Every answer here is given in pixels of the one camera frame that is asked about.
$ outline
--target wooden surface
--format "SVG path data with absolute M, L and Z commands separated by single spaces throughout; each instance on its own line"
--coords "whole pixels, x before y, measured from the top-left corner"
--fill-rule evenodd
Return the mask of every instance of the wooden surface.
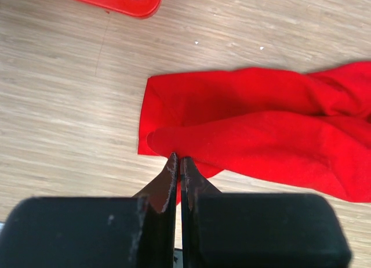
M 150 75 L 296 71 L 371 55 L 371 0 L 163 0 L 136 20 L 72 0 L 0 0 L 0 219 L 31 195 L 132 195 L 165 159 L 136 154 Z M 298 191 L 223 172 L 222 191 Z M 371 267 L 371 206 L 326 196 Z M 177 217 L 176 245 L 180 241 Z

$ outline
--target wood grain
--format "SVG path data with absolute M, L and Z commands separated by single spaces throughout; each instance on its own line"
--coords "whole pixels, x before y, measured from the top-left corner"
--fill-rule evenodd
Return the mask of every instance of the wood grain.
M 371 0 L 163 0 L 136 20 L 72 0 L 0 0 L 0 220 L 31 195 L 132 195 L 165 159 L 136 154 L 146 79 L 296 71 L 371 55 Z M 300 191 L 223 172 L 222 191 Z M 371 206 L 326 196 L 371 267 Z M 176 245 L 181 245 L 177 217 Z

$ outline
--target red towel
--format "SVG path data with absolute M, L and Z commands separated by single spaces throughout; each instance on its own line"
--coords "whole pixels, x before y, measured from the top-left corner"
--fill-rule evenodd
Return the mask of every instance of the red towel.
M 371 202 L 371 61 L 151 77 L 138 152 L 173 151 L 207 178 L 228 169 Z

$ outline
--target cloth fold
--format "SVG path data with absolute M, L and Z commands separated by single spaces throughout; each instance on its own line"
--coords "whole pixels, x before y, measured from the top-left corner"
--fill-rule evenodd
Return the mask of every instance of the cloth fold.
M 311 74 L 246 68 L 148 79 L 138 153 L 371 202 L 371 61 Z

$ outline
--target white speck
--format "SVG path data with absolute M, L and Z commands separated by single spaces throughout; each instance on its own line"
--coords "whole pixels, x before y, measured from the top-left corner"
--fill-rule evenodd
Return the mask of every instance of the white speck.
M 112 221 L 115 219 L 115 216 L 114 215 L 110 215 L 108 216 L 108 220 L 107 220 L 107 224 L 110 226 Z

